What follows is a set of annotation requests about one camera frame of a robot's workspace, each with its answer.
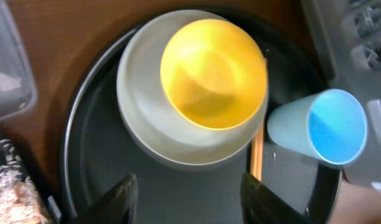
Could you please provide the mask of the food scraps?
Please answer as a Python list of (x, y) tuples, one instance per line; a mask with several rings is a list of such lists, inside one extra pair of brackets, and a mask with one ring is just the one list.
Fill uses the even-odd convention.
[(0, 139), (0, 223), (52, 222), (12, 141)]

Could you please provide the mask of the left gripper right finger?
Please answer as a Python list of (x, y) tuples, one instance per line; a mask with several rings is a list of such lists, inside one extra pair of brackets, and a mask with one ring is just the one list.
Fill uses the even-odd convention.
[(313, 223), (248, 172), (241, 180), (241, 208), (245, 224)]

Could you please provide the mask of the grey plate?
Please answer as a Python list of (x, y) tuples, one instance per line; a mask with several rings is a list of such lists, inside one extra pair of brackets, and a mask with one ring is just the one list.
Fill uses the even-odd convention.
[(159, 162), (186, 170), (213, 169), (236, 158), (261, 127), (268, 99), (246, 124), (215, 131), (178, 114), (160, 81), (163, 50), (183, 26), (221, 16), (200, 10), (178, 10), (143, 25), (130, 39), (117, 71), (117, 101), (127, 129), (141, 149)]

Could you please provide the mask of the yellow bowl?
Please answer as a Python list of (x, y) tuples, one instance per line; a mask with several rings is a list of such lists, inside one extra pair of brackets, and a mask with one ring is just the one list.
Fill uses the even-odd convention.
[(163, 92), (174, 109), (205, 129), (236, 128), (267, 96), (267, 62), (255, 40), (220, 19), (191, 22), (168, 41), (160, 64)]

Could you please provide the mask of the blue cup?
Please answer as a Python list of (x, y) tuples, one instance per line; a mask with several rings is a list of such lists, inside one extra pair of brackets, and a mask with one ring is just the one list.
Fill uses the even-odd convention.
[(362, 105), (340, 89), (279, 106), (267, 119), (267, 134), (275, 144), (338, 167), (358, 159), (368, 132)]

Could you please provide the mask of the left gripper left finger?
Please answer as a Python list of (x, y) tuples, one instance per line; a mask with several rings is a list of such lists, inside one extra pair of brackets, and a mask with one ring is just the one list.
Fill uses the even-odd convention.
[(138, 183), (129, 174), (105, 193), (85, 212), (68, 221), (70, 224), (131, 224), (135, 222)]

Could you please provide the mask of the wooden chopstick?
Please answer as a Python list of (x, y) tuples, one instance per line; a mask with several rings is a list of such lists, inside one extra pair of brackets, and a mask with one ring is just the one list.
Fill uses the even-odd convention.
[(260, 125), (260, 130), (258, 133), (258, 138), (256, 142), (256, 168), (255, 168), (255, 177), (261, 181), (262, 180), (262, 168), (263, 168), (263, 154), (264, 154), (264, 129), (265, 129), (265, 120), (262, 121)]
[(255, 168), (256, 168), (256, 162), (257, 162), (255, 147), (256, 147), (256, 142), (257, 142), (257, 138), (258, 138), (258, 133), (256, 134), (254, 140), (252, 141), (252, 149), (251, 149), (251, 155), (250, 155), (250, 173), (254, 177), (255, 177)]

